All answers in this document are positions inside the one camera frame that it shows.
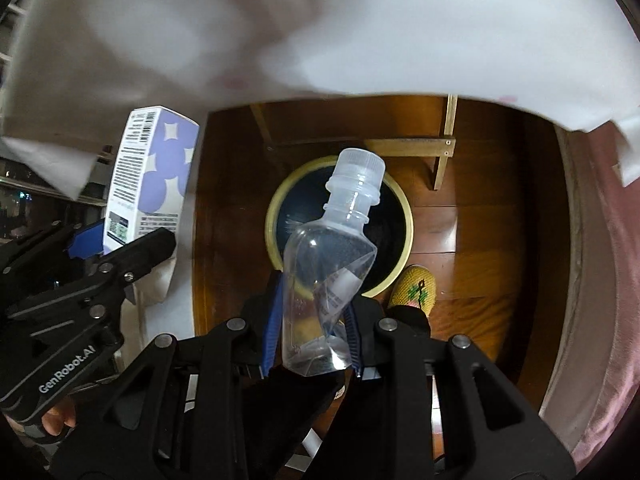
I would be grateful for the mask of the left hand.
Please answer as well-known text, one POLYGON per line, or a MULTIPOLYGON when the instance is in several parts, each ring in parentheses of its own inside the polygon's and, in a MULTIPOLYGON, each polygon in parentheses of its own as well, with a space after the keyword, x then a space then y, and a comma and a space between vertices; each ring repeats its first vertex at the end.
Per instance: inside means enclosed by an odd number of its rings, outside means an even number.
POLYGON ((44 430, 53 437, 62 434, 65 428, 74 428, 76 426, 74 400, 66 396, 41 417, 41 423, 44 430))

